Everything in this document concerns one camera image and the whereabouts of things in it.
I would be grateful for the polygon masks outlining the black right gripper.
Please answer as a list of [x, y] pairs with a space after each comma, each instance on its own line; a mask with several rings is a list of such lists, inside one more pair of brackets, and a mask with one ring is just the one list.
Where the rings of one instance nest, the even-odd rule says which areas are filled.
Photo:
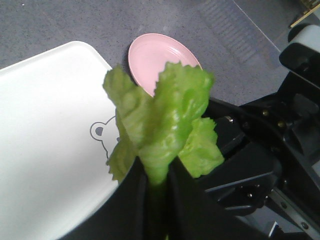
[[277, 92], [235, 106], [216, 98], [204, 113], [216, 122], [224, 163], [197, 181], [235, 216], [268, 207], [299, 232], [320, 237], [320, 76], [290, 72]]

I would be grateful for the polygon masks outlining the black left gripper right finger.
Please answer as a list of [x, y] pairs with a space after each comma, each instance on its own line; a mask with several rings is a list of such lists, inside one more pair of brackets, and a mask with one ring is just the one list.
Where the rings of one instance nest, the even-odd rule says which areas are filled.
[[170, 240], [266, 240], [210, 199], [179, 158], [167, 175], [168, 238]]

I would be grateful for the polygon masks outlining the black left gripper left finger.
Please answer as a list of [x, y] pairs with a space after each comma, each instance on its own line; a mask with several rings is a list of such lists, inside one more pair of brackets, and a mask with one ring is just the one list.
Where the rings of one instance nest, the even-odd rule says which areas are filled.
[[62, 240], [146, 240], [148, 179], [136, 157], [111, 197]]

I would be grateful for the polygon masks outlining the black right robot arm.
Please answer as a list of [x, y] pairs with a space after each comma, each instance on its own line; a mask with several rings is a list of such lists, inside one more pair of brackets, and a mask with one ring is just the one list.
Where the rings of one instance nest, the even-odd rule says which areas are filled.
[[169, 239], [319, 239], [320, 28], [295, 26], [279, 61], [289, 72], [277, 92], [209, 101], [225, 162], [198, 179], [171, 164]]

